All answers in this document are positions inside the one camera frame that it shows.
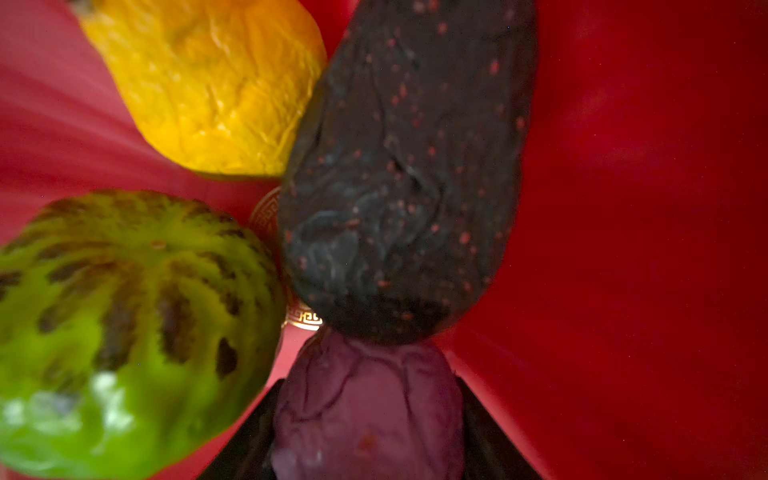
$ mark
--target black dried fruit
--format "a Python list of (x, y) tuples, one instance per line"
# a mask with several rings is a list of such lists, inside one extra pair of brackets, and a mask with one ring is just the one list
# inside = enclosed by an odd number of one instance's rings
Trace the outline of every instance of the black dried fruit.
[(363, 0), (280, 198), (296, 292), (346, 335), (410, 343), (477, 302), (505, 252), (537, 64), (532, 0)]

